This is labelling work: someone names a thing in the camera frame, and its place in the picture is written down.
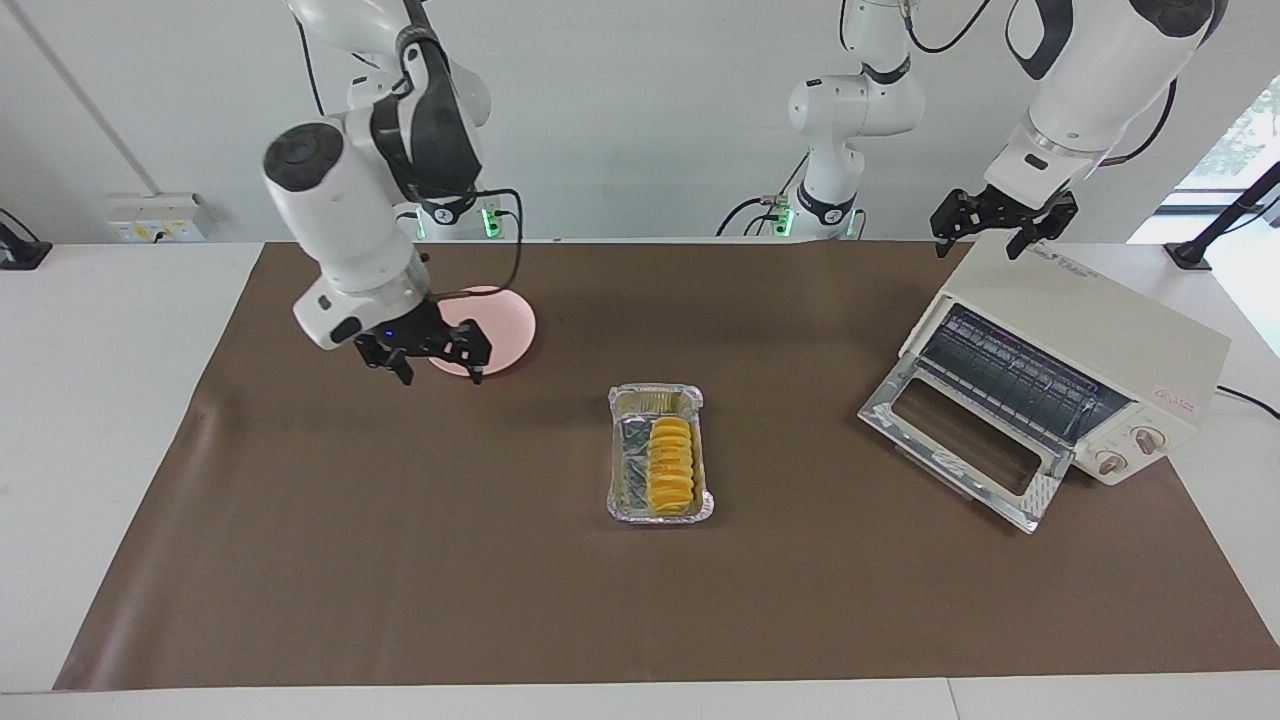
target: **electrical socket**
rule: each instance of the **electrical socket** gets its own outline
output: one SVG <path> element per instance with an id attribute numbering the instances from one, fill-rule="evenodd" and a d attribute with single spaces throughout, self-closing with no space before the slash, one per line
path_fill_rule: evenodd
<path id="1" fill-rule="evenodd" d="M 122 242 L 204 242 L 214 219 L 193 195 L 110 195 L 108 224 Z"/>

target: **brown paper surface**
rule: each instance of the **brown paper surface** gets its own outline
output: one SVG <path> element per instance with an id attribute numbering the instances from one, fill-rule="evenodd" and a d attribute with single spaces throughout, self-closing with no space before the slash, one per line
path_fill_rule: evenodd
<path id="1" fill-rule="evenodd" d="M 440 288 L 511 261 L 430 252 Z M 303 337 L 315 264 L 269 245 L 56 688 L 1280 667 L 1167 462 L 1028 537 L 856 419 L 956 259 L 531 246 L 530 354 L 406 389 Z M 701 525 L 604 509 L 605 396 L 648 380 L 707 396 Z"/>

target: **oven knob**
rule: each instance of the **oven knob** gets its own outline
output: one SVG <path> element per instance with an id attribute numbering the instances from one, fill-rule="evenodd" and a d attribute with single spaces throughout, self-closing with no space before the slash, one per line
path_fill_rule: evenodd
<path id="1" fill-rule="evenodd" d="M 1100 452 L 1098 454 L 1098 473 L 1102 475 L 1110 475 L 1111 473 L 1119 473 L 1129 466 L 1129 461 L 1124 459 L 1123 455 L 1115 452 Z"/>
<path id="2" fill-rule="evenodd" d="M 1165 436 L 1153 428 L 1138 428 L 1133 432 L 1133 439 L 1138 443 L 1138 450 L 1143 455 L 1155 455 L 1157 450 L 1165 447 Z"/>

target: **round plate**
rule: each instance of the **round plate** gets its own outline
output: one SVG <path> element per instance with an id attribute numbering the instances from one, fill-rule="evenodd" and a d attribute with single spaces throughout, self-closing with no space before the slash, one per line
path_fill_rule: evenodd
<path id="1" fill-rule="evenodd" d="M 468 287 L 471 291 L 494 290 L 493 286 Z M 538 323 L 534 309 L 520 295 L 507 290 L 498 295 L 483 297 L 458 297 L 440 301 L 440 315 L 444 322 L 457 325 L 462 320 L 474 319 L 493 345 L 485 377 L 500 373 L 516 364 L 534 343 Z M 433 365 L 451 375 L 467 377 L 466 368 L 429 357 Z"/>

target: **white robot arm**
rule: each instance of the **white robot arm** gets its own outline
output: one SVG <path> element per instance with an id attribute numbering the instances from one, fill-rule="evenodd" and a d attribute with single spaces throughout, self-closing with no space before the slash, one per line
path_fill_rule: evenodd
<path id="1" fill-rule="evenodd" d="M 474 200 L 481 167 L 472 111 L 420 0 L 292 0 L 291 8 L 328 42 L 394 58 L 401 68 L 396 87 L 372 105 L 292 128 L 266 151 L 268 191 L 320 264 L 294 316 L 320 347 L 355 343 L 369 366 L 404 384 L 413 375 L 406 359 L 416 356 L 463 365 L 479 383 L 488 338 L 474 320 L 443 320 L 426 265 L 393 213 L 404 201 Z"/>
<path id="2" fill-rule="evenodd" d="M 933 214 L 938 255 L 988 228 L 1018 228 L 1015 259 L 1056 240 L 1089 177 L 1221 22 L 1226 0 L 1018 0 L 1010 50 L 1039 91 L 978 195 L 954 190 Z"/>
<path id="3" fill-rule="evenodd" d="M 899 0 L 849 4 L 841 37 L 861 72 L 814 78 L 791 92 L 791 126 L 809 141 L 808 168 L 787 193 L 794 219 L 783 227 L 790 225 L 791 234 L 844 234 L 865 168 L 852 138 L 908 132 L 924 114 Z"/>

